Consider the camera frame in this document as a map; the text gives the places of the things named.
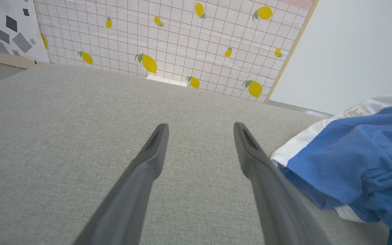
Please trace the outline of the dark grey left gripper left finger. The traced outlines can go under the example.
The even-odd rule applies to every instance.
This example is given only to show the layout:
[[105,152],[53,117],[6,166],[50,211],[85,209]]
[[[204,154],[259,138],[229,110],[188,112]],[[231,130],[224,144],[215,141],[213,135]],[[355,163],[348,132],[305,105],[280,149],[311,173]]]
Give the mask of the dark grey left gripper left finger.
[[75,239],[75,245],[137,245],[148,199],[162,172],[169,139],[159,124]]

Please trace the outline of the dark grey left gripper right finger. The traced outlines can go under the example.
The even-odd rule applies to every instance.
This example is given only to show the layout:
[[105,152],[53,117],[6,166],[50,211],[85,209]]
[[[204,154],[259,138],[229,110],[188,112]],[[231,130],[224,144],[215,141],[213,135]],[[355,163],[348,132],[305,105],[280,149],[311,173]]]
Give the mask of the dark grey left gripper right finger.
[[266,245],[329,245],[330,240],[295,189],[272,163],[249,129],[233,126],[241,170],[252,184]]

